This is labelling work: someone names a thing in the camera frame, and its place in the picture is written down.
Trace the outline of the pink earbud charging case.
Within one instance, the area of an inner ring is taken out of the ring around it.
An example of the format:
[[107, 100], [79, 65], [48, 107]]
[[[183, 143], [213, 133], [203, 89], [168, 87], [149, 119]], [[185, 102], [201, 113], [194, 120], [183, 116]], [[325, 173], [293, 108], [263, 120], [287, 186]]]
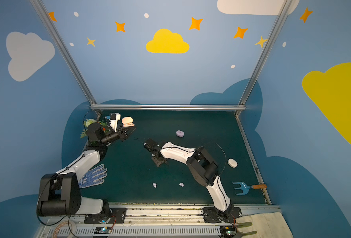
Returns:
[[121, 119], [124, 128], [134, 127], [134, 120], [132, 117], [124, 117]]

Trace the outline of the purple earbud charging case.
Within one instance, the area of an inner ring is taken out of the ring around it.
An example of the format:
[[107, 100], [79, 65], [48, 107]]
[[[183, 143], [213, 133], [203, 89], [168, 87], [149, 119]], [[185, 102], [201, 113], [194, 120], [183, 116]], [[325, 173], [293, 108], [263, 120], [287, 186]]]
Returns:
[[177, 135], [178, 137], [184, 137], [184, 132], [181, 131], [181, 130], [177, 130], [177, 131], [176, 131], [176, 135]]

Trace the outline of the white earbud charging case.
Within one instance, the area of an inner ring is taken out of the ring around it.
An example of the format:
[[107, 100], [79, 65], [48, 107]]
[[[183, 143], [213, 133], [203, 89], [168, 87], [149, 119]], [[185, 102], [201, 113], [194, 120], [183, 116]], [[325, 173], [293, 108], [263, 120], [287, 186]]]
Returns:
[[228, 165], [232, 168], [236, 168], [238, 166], [238, 163], [236, 160], [232, 159], [232, 158], [229, 158], [228, 159]]

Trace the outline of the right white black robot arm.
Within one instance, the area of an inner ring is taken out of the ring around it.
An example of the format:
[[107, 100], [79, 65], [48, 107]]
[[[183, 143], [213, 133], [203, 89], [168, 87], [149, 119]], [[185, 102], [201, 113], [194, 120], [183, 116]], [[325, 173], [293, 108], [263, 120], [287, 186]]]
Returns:
[[218, 163], [203, 147], [185, 148], [171, 142], [157, 143], [152, 139], [144, 142], [156, 166], [167, 163], [169, 159], [181, 162], [189, 168], [193, 178], [207, 188], [218, 213], [230, 215], [234, 206], [226, 194], [218, 171]]

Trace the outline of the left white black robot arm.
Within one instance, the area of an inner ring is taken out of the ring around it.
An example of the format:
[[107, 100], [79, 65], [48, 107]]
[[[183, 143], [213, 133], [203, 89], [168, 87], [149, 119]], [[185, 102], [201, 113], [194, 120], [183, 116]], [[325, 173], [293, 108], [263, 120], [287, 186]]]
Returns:
[[96, 164], [104, 159], [108, 145], [125, 141], [135, 126], [117, 126], [113, 129], [100, 123], [87, 127], [88, 144], [81, 155], [54, 174], [46, 174], [40, 180], [36, 214], [39, 217], [101, 215], [110, 217], [107, 200], [81, 196], [78, 182]]

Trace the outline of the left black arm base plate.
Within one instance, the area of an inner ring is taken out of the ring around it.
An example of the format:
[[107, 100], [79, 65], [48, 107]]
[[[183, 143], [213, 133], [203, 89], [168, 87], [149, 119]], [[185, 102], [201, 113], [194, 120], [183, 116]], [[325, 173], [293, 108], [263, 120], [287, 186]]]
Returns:
[[100, 214], [86, 215], [85, 224], [123, 224], [127, 209], [124, 207], [103, 208]]

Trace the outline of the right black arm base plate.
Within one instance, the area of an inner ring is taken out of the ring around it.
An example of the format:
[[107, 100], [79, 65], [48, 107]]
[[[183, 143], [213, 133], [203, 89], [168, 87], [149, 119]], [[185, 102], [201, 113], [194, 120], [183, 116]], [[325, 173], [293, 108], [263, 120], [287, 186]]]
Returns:
[[234, 207], [231, 211], [226, 212], [222, 212], [215, 207], [204, 207], [201, 216], [205, 223], [234, 223], [236, 218], [242, 217], [242, 212], [239, 207]]

